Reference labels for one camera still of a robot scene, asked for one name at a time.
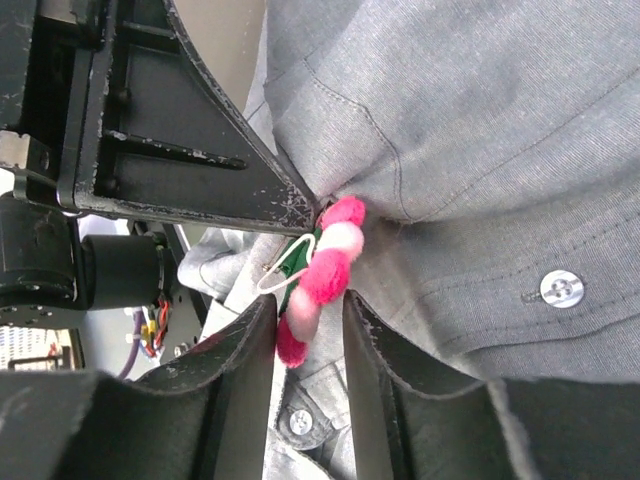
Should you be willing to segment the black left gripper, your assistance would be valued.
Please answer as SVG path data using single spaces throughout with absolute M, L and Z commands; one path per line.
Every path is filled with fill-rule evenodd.
M 3 1 L 1 168 L 17 199 L 105 216 L 296 235 L 318 214 L 171 1 Z

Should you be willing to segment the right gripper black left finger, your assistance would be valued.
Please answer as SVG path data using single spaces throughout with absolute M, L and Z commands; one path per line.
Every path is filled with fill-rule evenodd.
M 258 479 L 272 390 L 277 302 L 145 374 L 1 375 L 5 479 Z

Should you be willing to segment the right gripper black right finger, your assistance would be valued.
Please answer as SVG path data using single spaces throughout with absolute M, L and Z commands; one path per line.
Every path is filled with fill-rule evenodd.
M 466 375 L 343 300 L 361 479 L 635 479 L 639 386 Z

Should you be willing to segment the grey button-up shirt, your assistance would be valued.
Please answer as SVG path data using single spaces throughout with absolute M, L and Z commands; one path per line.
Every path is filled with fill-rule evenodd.
M 639 475 L 639 5 L 270 1 L 246 112 L 369 216 L 352 287 L 486 413 L 427 478 Z

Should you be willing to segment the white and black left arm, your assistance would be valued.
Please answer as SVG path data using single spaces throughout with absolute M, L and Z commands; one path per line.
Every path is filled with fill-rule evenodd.
M 1 322 L 178 301 L 176 228 L 296 235 L 317 202 L 251 129 L 171 1 L 1 5 Z

